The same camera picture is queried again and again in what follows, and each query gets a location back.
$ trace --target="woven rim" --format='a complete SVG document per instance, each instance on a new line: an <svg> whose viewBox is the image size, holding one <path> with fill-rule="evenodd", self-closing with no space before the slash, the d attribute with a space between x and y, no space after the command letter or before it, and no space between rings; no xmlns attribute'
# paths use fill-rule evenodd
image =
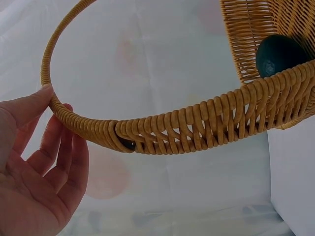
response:
<svg viewBox="0 0 315 236"><path fill-rule="evenodd" d="M56 28L43 56L42 85L51 84L50 62L59 36L78 14L95 1L78 2ZM232 33L246 39L252 33L244 33L244 22L236 28L239 25L238 12L226 11L226 8L228 4L239 4L241 8L238 11L243 9L246 19L247 1L221 1L230 43L235 38ZM257 6L257 15L265 14L265 4ZM235 23L228 26L228 20ZM236 37L238 41L235 43L246 43L246 40L239 41L240 37ZM118 121L85 118L68 110L56 94L53 95L50 108L68 129L106 148L127 153L183 154L222 146L275 127L289 128L313 115L314 74L315 60L312 60L268 78L254 76L253 81L243 83L240 89L194 106L141 119Z"/></svg>
<svg viewBox="0 0 315 236"><path fill-rule="evenodd" d="M63 20L60 22L60 24L56 28L55 32L53 33L53 35L51 36L51 38L47 44L46 50L44 52L43 60L42 60L41 72L40 72L42 86L44 86L46 84L52 84L51 83L51 77L50 77L50 62L51 62L51 57L52 57L54 48L56 46L56 43L57 43L60 35L65 30L65 28L73 21L73 19L76 16L78 16L84 9L86 9L89 5L91 5L92 3L96 2L96 1L97 0L80 0L69 11L69 13L63 18ZM50 101L49 107L51 108L53 113L58 117L58 119L68 129L70 129L71 131L73 131L73 132L75 132L81 136L85 136L84 138L91 141L91 139L86 137L86 135L82 135L78 132L78 129L82 129L82 127L81 127L81 123L76 122L76 121L83 121L83 122L90 122L90 123L92 122L93 123L93 122L99 121L99 120L85 118L85 117L82 117L82 116L70 111L68 108L66 108L63 105L63 103L61 103L59 101L59 99L57 98L55 93L54 93L54 95ZM118 137L115 132L112 132L110 134L110 136L115 141L115 145L116 146L118 145L118 147L112 148L112 149L116 149L118 151L128 152L128 153L132 153L135 151L133 142L130 142L130 141L125 140L121 137Z"/></svg>

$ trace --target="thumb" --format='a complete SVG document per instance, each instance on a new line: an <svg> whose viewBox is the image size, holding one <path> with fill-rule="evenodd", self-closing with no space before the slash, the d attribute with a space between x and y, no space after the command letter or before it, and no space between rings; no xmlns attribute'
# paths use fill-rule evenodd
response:
<svg viewBox="0 0 315 236"><path fill-rule="evenodd" d="M17 128L19 128L31 122L46 110L53 93L53 87L45 85L30 96L0 102L0 109L9 112L15 119Z"/></svg>

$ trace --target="wicker weave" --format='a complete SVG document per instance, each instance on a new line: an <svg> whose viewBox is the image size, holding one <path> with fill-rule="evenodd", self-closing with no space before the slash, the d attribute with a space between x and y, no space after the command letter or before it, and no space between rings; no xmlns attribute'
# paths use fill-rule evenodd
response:
<svg viewBox="0 0 315 236"><path fill-rule="evenodd" d="M41 82L50 84L50 61L67 25L96 0L81 0L62 20L44 53ZM255 52L266 36L297 40L315 58L315 2L221 0L226 32L242 86L200 104L132 120L95 120L69 111L54 95L50 107L85 139L120 152L182 154L228 144L271 128L286 129L315 114L315 60L270 78L259 77Z"/></svg>

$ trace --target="dark egg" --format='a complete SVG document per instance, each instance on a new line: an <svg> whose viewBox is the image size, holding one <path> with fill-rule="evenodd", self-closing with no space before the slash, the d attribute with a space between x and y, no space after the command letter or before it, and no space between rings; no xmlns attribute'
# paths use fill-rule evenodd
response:
<svg viewBox="0 0 315 236"><path fill-rule="evenodd" d="M262 78L309 61L303 48L293 39L274 34L261 41L256 52L256 67Z"/></svg>

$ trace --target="finger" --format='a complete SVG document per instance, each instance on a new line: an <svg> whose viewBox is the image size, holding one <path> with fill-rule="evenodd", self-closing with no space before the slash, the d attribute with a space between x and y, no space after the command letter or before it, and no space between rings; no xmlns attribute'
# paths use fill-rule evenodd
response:
<svg viewBox="0 0 315 236"><path fill-rule="evenodd" d="M65 104L65 106L72 110L70 105ZM29 165L42 176L49 170L56 160L62 130L63 124L56 116L52 116L48 121L46 130L43 134L39 150L34 152L27 160Z"/></svg>
<svg viewBox="0 0 315 236"><path fill-rule="evenodd" d="M68 173L71 166L72 138L73 133L64 127L60 141L57 164L44 176L54 188L55 193L60 191L68 179Z"/></svg>
<svg viewBox="0 0 315 236"><path fill-rule="evenodd" d="M58 196L70 213L79 206L87 188L89 175L89 150L87 142L78 135L72 140L72 161L68 181L61 188Z"/></svg>
<svg viewBox="0 0 315 236"><path fill-rule="evenodd" d="M15 120L16 127L20 128L46 110L53 93L52 86L47 85L30 96L0 102L0 109L7 111Z"/></svg>
<svg viewBox="0 0 315 236"><path fill-rule="evenodd" d="M34 200L45 206L54 214L57 221L50 222L51 224L56 224L53 225L53 228L63 228L72 215L47 181L33 170L22 171L21 180Z"/></svg>
<svg viewBox="0 0 315 236"><path fill-rule="evenodd" d="M17 154L22 155L22 153L24 152L24 149L29 143L34 133L34 130L38 124L39 119L40 116L18 129L15 142L12 148L13 150L16 151Z"/></svg>

